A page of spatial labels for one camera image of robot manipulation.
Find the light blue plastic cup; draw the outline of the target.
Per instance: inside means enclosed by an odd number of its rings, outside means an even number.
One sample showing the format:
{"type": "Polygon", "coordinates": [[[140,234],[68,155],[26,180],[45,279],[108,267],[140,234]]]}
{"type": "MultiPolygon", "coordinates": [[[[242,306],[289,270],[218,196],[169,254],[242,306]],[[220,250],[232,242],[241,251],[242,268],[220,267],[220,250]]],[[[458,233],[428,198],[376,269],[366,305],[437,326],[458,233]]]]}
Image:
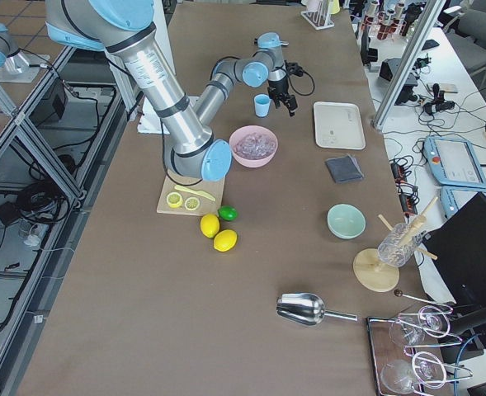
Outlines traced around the light blue plastic cup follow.
{"type": "Polygon", "coordinates": [[[257,94],[253,98],[255,115],[260,118],[268,116],[271,98],[267,94],[257,94]]]}

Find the pink bowl of ice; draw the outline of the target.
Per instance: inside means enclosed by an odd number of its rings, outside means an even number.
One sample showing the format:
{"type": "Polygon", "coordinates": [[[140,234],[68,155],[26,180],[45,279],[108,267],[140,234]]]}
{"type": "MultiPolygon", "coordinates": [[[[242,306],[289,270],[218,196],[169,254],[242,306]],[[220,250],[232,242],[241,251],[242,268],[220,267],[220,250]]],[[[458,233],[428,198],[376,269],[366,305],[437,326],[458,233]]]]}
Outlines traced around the pink bowl of ice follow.
{"type": "Polygon", "coordinates": [[[278,140],[273,132],[259,125],[235,130],[229,138],[232,155],[239,164],[257,168],[267,165],[275,156],[278,140]]]}

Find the pink plastic cup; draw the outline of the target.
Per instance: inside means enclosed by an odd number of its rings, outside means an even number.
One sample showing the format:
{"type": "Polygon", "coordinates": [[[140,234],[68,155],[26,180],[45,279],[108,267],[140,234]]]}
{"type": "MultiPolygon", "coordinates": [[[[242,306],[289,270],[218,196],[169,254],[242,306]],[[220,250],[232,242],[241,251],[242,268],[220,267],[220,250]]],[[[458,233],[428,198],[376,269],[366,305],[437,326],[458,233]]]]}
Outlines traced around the pink plastic cup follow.
{"type": "Polygon", "coordinates": [[[320,13],[323,11],[325,5],[324,0],[307,0],[306,1],[306,11],[312,13],[320,13]]]}

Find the yellow plastic cup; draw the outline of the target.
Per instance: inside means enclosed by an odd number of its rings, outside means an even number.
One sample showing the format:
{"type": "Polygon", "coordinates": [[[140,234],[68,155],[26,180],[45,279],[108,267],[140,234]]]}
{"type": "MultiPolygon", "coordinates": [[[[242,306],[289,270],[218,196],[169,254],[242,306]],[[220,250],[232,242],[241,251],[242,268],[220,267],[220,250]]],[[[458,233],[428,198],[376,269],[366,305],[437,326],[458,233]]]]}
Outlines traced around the yellow plastic cup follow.
{"type": "Polygon", "coordinates": [[[328,13],[336,15],[341,11],[341,5],[339,0],[328,0],[328,13]]]}

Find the steel ice scoop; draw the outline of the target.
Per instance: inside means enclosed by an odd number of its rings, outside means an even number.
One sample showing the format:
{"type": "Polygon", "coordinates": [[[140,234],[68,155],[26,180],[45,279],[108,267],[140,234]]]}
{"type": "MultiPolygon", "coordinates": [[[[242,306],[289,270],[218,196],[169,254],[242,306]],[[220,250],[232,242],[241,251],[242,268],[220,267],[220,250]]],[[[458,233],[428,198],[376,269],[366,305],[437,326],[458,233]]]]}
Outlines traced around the steel ice scoop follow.
{"type": "Polygon", "coordinates": [[[324,301],[312,293],[283,294],[276,301],[276,311],[281,317],[305,326],[320,324],[326,317],[358,321],[355,314],[327,310],[324,301]]]}

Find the cream rabbit tray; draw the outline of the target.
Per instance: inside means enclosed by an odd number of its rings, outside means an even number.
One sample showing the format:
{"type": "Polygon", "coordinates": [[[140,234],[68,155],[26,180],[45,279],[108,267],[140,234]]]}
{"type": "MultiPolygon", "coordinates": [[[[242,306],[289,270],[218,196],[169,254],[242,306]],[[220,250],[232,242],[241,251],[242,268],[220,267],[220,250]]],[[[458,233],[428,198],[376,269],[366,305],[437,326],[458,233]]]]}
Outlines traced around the cream rabbit tray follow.
{"type": "Polygon", "coordinates": [[[366,147],[357,105],[316,101],[313,111],[315,143],[320,148],[362,150],[366,147]]]}

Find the grey folded cloth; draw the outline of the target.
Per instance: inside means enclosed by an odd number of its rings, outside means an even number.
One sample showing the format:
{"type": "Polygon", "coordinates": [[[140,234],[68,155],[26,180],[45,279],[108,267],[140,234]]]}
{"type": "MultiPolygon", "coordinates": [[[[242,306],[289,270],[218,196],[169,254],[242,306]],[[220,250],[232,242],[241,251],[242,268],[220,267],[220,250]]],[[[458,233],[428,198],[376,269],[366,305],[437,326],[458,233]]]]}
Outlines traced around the grey folded cloth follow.
{"type": "Polygon", "coordinates": [[[350,154],[338,158],[329,158],[325,165],[336,183],[361,181],[364,179],[357,160],[350,154]]]}

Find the wooden cutting board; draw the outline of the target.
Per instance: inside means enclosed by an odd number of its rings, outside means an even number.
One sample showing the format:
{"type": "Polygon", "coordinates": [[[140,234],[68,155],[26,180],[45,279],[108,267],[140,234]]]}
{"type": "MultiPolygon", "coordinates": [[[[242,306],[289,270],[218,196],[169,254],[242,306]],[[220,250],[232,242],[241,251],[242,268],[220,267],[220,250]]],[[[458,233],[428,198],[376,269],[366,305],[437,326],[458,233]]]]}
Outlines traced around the wooden cutting board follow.
{"type": "MultiPolygon", "coordinates": [[[[179,192],[184,201],[190,196],[195,196],[194,194],[177,191],[179,192]]],[[[222,198],[224,193],[224,179],[220,181],[199,181],[198,179],[193,179],[189,177],[180,177],[173,173],[169,173],[169,176],[165,176],[161,194],[158,200],[157,212],[159,214],[173,214],[173,215],[194,215],[202,216],[209,213],[217,213],[218,208],[221,206],[222,198]],[[201,200],[201,206],[198,210],[188,211],[184,208],[184,203],[182,207],[171,209],[166,204],[166,195],[171,191],[176,191],[174,189],[175,185],[188,186],[192,189],[207,191],[216,198],[216,202],[207,200],[206,198],[196,196],[201,200]]]]}

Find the yellow plastic knife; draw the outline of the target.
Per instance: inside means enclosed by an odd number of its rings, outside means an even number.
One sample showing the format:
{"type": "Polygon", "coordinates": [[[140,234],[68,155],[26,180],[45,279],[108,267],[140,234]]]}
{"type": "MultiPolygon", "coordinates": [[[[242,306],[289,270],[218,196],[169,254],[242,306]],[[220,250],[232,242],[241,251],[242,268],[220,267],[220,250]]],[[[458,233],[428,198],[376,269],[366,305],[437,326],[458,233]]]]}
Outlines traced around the yellow plastic knife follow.
{"type": "Polygon", "coordinates": [[[182,186],[182,185],[175,185],[174,189],[176,191],[182,191],[182,192],[194,194],[195,196],[200,196],[200,197],[206,198],[207,200],[211,200],[213,202],[216,202],[216,198],[207,191],[196,190],[196,189],[192,189],[188,186],[182,186]]]}

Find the green lime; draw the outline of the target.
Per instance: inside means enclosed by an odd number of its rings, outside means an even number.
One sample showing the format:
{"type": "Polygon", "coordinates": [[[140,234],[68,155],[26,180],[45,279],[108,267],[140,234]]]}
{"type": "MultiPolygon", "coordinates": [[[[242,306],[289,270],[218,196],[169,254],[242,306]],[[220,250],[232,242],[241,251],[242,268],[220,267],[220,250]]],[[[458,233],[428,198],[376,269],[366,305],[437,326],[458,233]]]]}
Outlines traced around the green lime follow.
{"type": "Polygon", "coordinates": [[[238,211],[231,205],[222,205],[218,208],[218,215],[222,220],[234,221],[238,218],[238,211]]]}

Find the green ceramic bowl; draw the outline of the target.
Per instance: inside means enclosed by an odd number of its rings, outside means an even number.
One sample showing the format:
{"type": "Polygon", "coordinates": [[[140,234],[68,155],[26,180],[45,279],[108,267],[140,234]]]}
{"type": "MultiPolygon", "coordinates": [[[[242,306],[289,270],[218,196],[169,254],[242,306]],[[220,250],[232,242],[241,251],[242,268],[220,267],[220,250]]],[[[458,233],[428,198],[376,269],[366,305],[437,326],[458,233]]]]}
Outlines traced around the green ceramic bowl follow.
{"type": "Polygon", "coordinates": [[[366,229],[366,218],[353,205],[337,204],[327,213],[327,224],[330,232],[338,238],[353,239],[366,229]]]}

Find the lemon half slice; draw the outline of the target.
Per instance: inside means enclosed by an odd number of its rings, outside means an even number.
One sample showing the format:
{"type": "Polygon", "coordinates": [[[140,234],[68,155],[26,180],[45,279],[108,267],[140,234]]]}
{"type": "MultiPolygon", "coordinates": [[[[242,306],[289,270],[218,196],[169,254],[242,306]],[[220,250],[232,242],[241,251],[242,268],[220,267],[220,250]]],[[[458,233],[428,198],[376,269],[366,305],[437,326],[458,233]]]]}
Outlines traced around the lemon half slice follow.
{"type": "Polygon", "coordinates": [[[184,199],[177,191],[171,191],[166,195],[166,204],[171,209],[182,207],[184,199]]]}
{"type": "Polygon", "coordinates": [[[190,196],[184,201],[184,208],[188,211],[198,210],[201,206],[201,200],[196,196],[190,196]]]}

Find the whole lemon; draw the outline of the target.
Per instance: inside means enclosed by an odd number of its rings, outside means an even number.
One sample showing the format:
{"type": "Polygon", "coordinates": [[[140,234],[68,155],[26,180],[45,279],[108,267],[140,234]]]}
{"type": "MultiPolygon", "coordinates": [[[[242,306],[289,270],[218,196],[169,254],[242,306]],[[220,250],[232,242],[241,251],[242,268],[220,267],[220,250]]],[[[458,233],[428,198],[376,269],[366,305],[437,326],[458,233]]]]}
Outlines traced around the whole lemon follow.
{"type": "Polygon", "coordinates": [[[205,214],[201,217],[200,229],[207,238],[214,238],[220,230],[219,218],[216,214],[205,214]]]}
{"type": "Polygon", "coordinates": [[[237,241],[238,234],[232,229],[225,229],[214,237],[213,246],[218,252],[227,252],[236,245],[237,241]]]}

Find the blue teach pendant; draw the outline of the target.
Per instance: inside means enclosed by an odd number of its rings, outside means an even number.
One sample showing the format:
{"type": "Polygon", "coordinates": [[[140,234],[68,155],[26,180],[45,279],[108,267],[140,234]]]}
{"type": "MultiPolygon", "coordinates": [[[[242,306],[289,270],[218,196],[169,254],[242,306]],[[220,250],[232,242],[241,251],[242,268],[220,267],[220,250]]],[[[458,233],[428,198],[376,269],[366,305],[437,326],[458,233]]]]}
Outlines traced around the blue teach pendant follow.
{"type": "Polygon", "coordinates": [[[445,218],[451,218],[478,193],[486,197],[486,189],[483,188],[443,186],[440,190],[440,200],[445,218]]]}
{"type": "Polygon", "coordinates": [[[428,136],[422,151],[440,185],[486,188],[484,172],[469,140],[428,136]]]}

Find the clear textured glass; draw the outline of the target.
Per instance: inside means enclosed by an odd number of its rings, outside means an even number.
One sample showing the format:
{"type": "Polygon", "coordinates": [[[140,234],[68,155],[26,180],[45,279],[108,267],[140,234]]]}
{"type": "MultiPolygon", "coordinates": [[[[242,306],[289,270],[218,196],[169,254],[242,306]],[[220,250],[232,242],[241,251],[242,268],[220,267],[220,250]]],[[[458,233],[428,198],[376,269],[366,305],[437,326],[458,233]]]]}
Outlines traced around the clear textured glass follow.
{"type": "Polygon", "coordinates": [[[396,224],[378,246],[378,258],[383,263],[393,267],[401,267],[414,254],[417,247],[422,243],[422,238],[426,232],[421,231],[405,239],[404,236],[408,229],[408,224],[396,224]]]}

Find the wooden mug tree stand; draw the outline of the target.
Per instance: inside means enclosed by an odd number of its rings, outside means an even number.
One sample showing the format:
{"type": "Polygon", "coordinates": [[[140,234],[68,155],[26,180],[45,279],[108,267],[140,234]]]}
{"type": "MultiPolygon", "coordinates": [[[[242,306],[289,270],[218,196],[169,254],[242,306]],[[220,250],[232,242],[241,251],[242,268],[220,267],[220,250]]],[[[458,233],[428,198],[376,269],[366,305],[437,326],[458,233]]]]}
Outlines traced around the wooden mug tree stand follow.
{"type": "Polygon", "coordinates": [[[362,285],[375,292],[387,292],[398,284],[399,268],[422,244],[426,214],[437,201],[434,196],[410,224],[391,225],[382,214],[378,215],[389,233],[377,248],[364,249],[355,256],[353,272],[362,285]]]}

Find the black computer monitor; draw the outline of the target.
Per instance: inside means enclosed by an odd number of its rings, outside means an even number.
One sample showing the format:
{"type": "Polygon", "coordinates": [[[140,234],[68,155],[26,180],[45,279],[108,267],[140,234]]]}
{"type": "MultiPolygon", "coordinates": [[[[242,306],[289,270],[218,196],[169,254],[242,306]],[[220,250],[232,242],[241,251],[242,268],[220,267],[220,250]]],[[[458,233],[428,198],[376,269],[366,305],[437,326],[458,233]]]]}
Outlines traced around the black computer monitor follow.
{"type": "Polygon", "coordinates": [[[476,194],[424,237],[436,269],[458,304],[486,306],[486,197],[476,194]]]}

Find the wine glass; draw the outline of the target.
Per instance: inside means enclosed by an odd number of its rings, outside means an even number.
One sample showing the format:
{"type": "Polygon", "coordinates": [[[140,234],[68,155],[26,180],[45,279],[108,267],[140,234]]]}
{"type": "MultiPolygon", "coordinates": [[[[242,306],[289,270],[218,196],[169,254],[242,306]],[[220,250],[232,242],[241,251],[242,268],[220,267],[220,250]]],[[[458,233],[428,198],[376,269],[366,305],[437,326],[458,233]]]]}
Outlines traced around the wine glass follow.
{"type": "Polygon", "coordinates": [[[431,395],[447,381],[443,363],[431,352],[420,351],[411,361],[402,359],[387,363],[380,375],[382,384],[397,395],[431,395]]]}
{"type": "Polygon", "coordinates": [[[437,306],[425,305],[417,312],[402,312],[392,318],[389,338],[400,347],[419,347],[424,346],[427,337],[446,337],[450,329],[446,312],[437,306]]]}

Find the black framed tray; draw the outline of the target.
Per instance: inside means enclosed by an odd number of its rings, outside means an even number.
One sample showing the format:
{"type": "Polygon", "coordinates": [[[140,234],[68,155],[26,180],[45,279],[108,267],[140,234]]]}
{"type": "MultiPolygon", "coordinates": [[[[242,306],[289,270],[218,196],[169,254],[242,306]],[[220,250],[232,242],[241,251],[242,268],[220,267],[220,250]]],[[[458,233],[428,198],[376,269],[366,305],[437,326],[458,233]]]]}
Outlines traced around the black framed tray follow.
{"type": "Polygon", "coordinates": [[[486,395],[486,315],[432,306],[366,320],[376,395],[486,395]]]}

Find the aluminium frame post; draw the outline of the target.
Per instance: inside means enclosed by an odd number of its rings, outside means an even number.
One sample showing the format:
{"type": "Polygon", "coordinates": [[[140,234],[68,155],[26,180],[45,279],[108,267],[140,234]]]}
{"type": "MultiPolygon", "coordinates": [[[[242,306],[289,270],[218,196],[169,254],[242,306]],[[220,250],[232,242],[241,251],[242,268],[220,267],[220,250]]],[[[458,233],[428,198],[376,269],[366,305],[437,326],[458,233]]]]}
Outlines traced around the aluminium frame post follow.
{"type": "Polygon", "coordinates": [[[399,96],[408,75],[411,73],[414,62],[425,43],[431,28],[436,24],[437,17],[444,6],[443,1],[427,1],[422,16],[418,19],[417,27],[408,42],[399,67],[394,74],[392,80],[389,83],[388,90],[383,96],[382,102],[378,110],[376,111],[373,120],[371,122],[372,126],[381,132],[388,115],[399,96]]]}

